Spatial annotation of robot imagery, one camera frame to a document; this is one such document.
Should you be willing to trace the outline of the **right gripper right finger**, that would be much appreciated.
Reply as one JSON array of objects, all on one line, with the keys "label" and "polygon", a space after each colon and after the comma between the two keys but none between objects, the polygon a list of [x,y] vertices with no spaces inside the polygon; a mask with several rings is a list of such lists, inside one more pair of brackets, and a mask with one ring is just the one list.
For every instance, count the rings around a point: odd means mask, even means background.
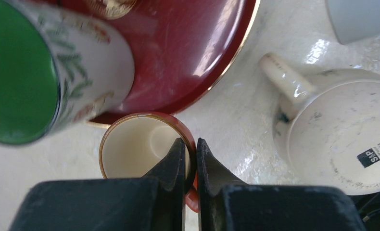
[{"label": "right gripper right finger", "polygon": [[197,142],[199,229],[202,231],[249,231],[247,203],[250,185],[218,161],[207,141]]}]

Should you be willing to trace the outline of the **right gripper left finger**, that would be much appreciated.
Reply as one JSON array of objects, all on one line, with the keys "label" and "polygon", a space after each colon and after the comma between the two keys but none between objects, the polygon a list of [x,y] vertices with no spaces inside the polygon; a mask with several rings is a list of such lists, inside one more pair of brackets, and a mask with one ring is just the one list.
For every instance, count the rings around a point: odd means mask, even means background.
[{"label": "right gripper left finger", "polygon": [[146,178],[159,183],[152,212],[152,231],[184,230],[185,150],[184,141],[175,139],[166,156],[145,174]]}]

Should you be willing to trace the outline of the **small orange cup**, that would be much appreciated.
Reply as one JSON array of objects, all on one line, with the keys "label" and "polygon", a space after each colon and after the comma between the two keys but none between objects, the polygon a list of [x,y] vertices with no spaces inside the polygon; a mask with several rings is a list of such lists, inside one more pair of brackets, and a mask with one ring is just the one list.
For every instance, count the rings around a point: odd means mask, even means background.
[{"label": "small orange cup", "polygon": [[139,178],[166,157],[177,138],[185,145],[186,205],[199,211],[196,144],[190,130],[172,115],[147,112],[125,116],[109,126],[99,148],[105,179]]}]

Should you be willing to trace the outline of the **red round tray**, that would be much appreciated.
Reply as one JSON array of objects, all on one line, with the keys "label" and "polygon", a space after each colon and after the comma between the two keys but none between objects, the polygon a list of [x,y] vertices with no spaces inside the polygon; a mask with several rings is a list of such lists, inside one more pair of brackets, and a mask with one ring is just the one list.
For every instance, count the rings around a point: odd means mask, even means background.
[{"label": "red round tray", "polygon": [[49,6],[102,19],[128,42],[135,64],[129,95],[114,108],[72,119],[110,125],[139,112],[178,113],[205,95],[241,51],[257,0],[50,0]]}]

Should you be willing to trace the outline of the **cream teapot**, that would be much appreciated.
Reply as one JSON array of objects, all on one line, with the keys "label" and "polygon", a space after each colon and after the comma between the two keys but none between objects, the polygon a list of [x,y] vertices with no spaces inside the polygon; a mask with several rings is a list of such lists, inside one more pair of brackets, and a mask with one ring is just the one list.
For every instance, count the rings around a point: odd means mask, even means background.
[{"label": "cream teapot", "polygon": [[259,66],[281,93],[273,138],[295,175],[347,195],[380,192],[380,75],[334,69],[304,77],[274,53]]}]

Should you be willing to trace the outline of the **large white cat mug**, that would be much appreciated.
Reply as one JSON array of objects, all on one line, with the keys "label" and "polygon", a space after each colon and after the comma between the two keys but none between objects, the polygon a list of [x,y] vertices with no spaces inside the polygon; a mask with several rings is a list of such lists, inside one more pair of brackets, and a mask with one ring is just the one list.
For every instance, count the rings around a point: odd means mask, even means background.
[{"label": "large white cat mug", "polygon": [[129,94],[134,58],[102,20],[0,0],[0,143],[23,145],[90,120]]}]

